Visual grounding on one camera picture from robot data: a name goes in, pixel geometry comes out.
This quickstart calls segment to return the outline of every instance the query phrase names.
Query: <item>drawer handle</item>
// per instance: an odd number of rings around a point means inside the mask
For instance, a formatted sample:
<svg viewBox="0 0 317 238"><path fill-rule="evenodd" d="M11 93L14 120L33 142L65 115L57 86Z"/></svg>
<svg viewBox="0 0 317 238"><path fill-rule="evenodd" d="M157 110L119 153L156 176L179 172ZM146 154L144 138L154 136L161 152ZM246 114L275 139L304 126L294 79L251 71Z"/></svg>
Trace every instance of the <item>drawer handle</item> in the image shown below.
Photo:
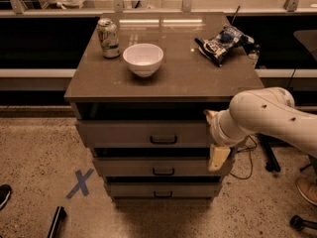
<svg viewBox="0 0 317 238"><path fill-rule="evenodd" d="M154 191L154 197L156 197L156 198L170 198L170 197L172 197L172 191L170 191L168 194L165 194L165 192Z"/></svg>
<svg viewBox="0 0 317 238"><path fill-rule="evenodd" d="M177 143L177 136L150 136L150 141L155 145L172 145Z"/></svg>
<svg viewBox="0 0 317 238"><path fill-rule="evenodd" d="M160 177L170 177L175 174L175 169L171 169L171 173L158 173L156 172L156 169L152 169L152 173L154 176L160 176Z"/></svg>

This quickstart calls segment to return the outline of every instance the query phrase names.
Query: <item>gray cabinet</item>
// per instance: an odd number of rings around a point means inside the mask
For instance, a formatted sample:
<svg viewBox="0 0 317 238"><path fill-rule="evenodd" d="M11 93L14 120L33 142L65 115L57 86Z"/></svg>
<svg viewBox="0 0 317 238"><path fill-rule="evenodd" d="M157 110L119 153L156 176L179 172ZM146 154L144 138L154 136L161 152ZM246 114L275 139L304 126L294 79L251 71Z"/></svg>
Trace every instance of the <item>gray cabinet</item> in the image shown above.
<svg viewBox="0 0 317 238"><path fill-rule="evenodd" d="M227 109L238 92L263 87L243 48L232 50L222 67L198 51L194 38L217 35L228 23L225 15L108 17L118 26L121 51L152 43L164 50L164 59L154 75L137 78L121 57L102 57L94 32L70 82L65 99L106 192L113 199L213 199L230 172L235 149L220 171L209 172L212 139L204 110Z"/></svg>

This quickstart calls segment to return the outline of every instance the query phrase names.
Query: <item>soda can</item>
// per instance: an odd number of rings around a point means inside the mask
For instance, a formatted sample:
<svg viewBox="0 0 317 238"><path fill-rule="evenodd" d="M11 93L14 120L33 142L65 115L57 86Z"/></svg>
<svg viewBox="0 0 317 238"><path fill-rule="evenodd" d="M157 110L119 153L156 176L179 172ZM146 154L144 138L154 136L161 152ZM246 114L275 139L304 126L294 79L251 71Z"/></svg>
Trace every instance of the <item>soda can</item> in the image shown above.
<svg viewBox="0 0 317 238"><path fill-rule="evenodd" d="M98 37L105 58L115 58L120 54L117 26L109 18L101 18L97 25Z"/></svg>

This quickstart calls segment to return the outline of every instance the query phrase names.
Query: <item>blue x tape mark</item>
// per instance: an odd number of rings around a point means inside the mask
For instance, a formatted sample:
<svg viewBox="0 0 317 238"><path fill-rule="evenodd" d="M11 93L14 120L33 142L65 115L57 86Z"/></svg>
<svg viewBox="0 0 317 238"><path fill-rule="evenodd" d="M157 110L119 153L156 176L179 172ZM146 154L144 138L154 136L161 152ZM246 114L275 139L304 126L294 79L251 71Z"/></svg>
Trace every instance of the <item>blue x tape mark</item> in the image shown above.
<svg viewBox="0 0 317 238"><path fill-rule="evenodd" d="M88 187L86 186L86 180L90 177L90 175L94 172L93 169L90 169L84 176L81 173L81 170L76 171L76 176L78 179L78 183L75 187L70 191L70 193L66 196L67 199L71 199L81 188L81 192L84 196L89 194Z"/></svg>

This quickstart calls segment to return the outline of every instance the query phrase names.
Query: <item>floor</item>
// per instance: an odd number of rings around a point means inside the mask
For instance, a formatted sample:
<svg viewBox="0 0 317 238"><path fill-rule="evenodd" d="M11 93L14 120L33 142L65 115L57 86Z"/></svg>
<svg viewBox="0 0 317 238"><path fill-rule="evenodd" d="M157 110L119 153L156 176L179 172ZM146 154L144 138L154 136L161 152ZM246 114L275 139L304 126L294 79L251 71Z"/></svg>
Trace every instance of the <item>floor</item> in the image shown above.
<svg viewBox="0 0 317 238"><path fill-rule="evenodd" d="M315 180L307 155L285 145L273 144L280 173L265 170L261 144L251 151L253 172L249 179L227 176L220 194L204 199L112 201L103 180L94 171L91 154L74 126L71 110L32 107L0 108L0 184L13 193L0 211L0 237L45 237L53 215L63 206L67 216L59 236L70 237L316 237L317 231L296 231L289 225L295 214L317 221L316 207L297 191L295 181ZM252 136L258 142L257 135ZM86 175L88 194L75 190L75 173ZM251 172L248 152L238 153L232 174Z"/></svg>

